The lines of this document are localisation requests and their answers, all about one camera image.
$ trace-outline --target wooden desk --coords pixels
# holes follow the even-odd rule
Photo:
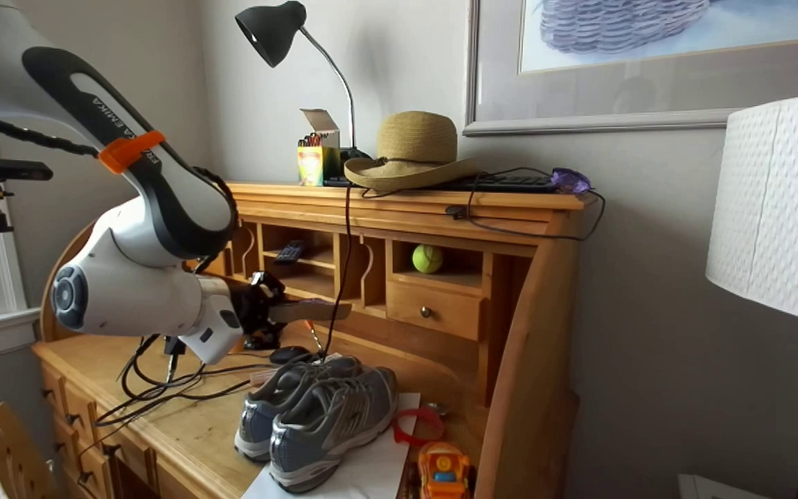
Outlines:
[[[580,232],[582,201],[231,189],[245,224],[212,273],[246,280],[273,270],[284,244],[307,242],[313,252],[284,274],[289,293],[334,300],[340,291],[353,313],[339,323],[336,350],[395,370],[403,392],[449,408],[446,438],[479,467],[476,499],[562,496],[577,417],[569,335],[580,242],[569,237]],[[475,208],[476,224],[451,219],[449,208]],[[442,246],[446,270],[418,274],[410,266],[418,244]],[[43,335],[65,339],[47,309]],[[285,331],[289,345],[311,341],[303,335]],[[170,403],[120,435],[122,456],[106,456],[94,420],[122,403],[120,370],[134,345],[83,335],[37,348],[73,475],[97,496],[120,496],[134,479],[170,499],[241,496],[259,472],[232,451],[245,392],[196,408]],[[69,457],[69,446],[88,445],[94,449]]]

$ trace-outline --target white lamp shade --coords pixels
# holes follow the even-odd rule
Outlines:
[[[798,316],[798,98],[730,116],[708,277]]]

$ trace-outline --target lamp arm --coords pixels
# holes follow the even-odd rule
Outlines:
[[[353,88],[346,83],[346,76],[340,73],[340,68],[336,65],[336,59],[311,36],[307,29],[299,29],[299,33],[307,36],[307,43],[325,56],[325,61],[339,73],[345,88],[346,88],[346,112],[350,112],[350,144],[353,144],[353,156],[354,156],[354,98]]]

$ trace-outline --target framed picture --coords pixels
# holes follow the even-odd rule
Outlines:
[[[465,135],[724,129],[798,95],[798,0],[475,0]]]

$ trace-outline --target black lamp shade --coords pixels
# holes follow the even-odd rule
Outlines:
[[[235,15],[235,23],[259,56],[278,68],[289,56],[293,33],[304,29],[307,9],[303,4],[253,5]]]

